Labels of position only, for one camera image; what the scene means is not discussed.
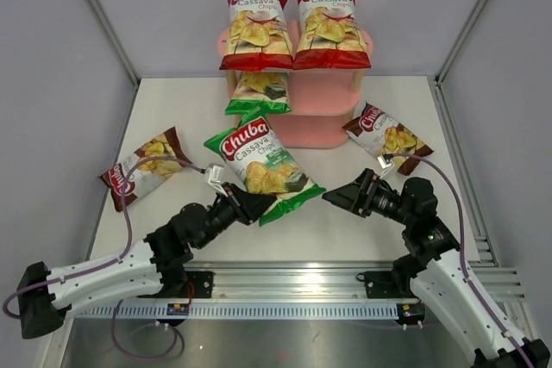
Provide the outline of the green Chuba chips bag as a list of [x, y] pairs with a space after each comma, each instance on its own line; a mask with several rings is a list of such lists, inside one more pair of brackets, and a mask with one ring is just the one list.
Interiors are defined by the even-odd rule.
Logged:
[[257, 108], [267, 114], [291, 112], [288, 82], [285, 72], [242, 72], [225, 114], [245, 115]]
[[236, 127], [212, 136], [204, 146], [221, 157], [247, 193], [276, 197], [260, 217], [261, 226], [299, 209], [326, 191], [280, 142], [262, 109], [248, 112]]

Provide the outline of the red Chuba chips bag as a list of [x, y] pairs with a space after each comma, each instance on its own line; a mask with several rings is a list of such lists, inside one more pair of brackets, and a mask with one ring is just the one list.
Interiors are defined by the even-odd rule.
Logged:
[[371, 67], [355, 16], [356, 0], [298, 0], [300, 38], [293, 69], [360, 70]]
[[220, 68], [242, 72], [288, 71], [293, 45], [285, 20], [288, 0], [227, 0], [229, 32]]

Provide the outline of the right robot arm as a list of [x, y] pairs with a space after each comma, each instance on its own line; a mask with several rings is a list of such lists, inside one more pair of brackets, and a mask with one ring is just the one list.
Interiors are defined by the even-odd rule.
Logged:
[[393, 289], [413, 295], [435, 314], [473, 367], [546, 367], [551, 352], [531, 340], [502, 311], [461, 253], [461, 243], [439, 218], [426, 178], [409, 178], [396, 191], [366, 169], [323, 199], [359, 217], [382, 215], [404, 226], [408, 253], [393, 261]]

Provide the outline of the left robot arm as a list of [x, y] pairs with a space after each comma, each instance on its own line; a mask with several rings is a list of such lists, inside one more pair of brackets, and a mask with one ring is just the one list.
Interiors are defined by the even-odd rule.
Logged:
[[188, 283], [185, 264], [194, 250], [236, 222], [257, 222], [276, 200], [225, 183], [211, 205], [185, 205], [167, 224], [122, 253], [55, 269], [42, 262], [30, 265], [17, 288], [22, 338], [50, 334], [65, 320], [105, 303], [179, 296]]

